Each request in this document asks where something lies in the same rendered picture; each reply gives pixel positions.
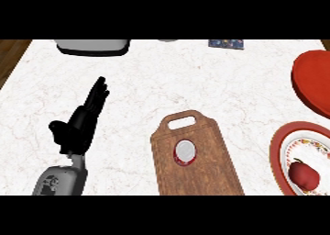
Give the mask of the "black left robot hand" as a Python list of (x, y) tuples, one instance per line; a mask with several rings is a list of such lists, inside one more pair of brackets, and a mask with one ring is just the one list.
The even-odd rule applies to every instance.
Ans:
[(69, 121), (50, 122), (49, 129), (53, 132), (55, 143), (60, 146), (60, 154), (84, 155), (88, 151), (108, 95), (106, 78), (99, 77), (85, 103), (75, 109)]

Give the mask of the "red-rimmed patterned plate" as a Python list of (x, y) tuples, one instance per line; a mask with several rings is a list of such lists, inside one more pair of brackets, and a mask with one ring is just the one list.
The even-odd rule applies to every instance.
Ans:
[[(305, 191), (289, 178), (289, 167), (298, 162), (320, 175), (318, 186)], [(274, 132), (270, 146), (273, 177), (287, 196), (330, 196), (330, 130), (296, 121)]]

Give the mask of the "red bowl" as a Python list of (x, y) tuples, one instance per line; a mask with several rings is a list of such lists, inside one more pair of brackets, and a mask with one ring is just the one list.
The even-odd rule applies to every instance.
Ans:
[(310, 50), (298, 56), (290, 82), (307, 107), (330, 119), (330, 51)]

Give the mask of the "grey and black appliance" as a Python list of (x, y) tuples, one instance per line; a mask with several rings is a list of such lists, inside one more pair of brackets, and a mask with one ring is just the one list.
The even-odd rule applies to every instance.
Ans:
[(128, 39), (56, 39), (63, 54), (88, 57), (122, 56), (128, 52)]

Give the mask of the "red-rimmed can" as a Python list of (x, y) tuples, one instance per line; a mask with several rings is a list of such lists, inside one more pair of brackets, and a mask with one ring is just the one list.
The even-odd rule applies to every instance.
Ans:
[(181, 140), (174, 146), (174, 161), (180, 166), (189, 166), (196, 159), (196, 147), (190, 140)]

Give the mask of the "brown wooden cutting board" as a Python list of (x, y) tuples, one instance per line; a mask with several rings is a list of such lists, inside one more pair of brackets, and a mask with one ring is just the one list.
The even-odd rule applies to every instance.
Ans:
[[(190, 140), (196, 159), (189, 166), (174, 161), (174, 146)], [(162, 195), (242, 195), (243, 190), (217, 121), (199, 111), (167, 116), (152, 135), (158, 191)]]

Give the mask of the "blue patterned box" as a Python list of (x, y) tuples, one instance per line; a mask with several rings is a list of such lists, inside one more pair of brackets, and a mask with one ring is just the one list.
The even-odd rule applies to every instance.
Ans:
[(208, 46), (214, 48), (242, 50), (243, 40), (242, 39), (211, 39), (208, 41)]

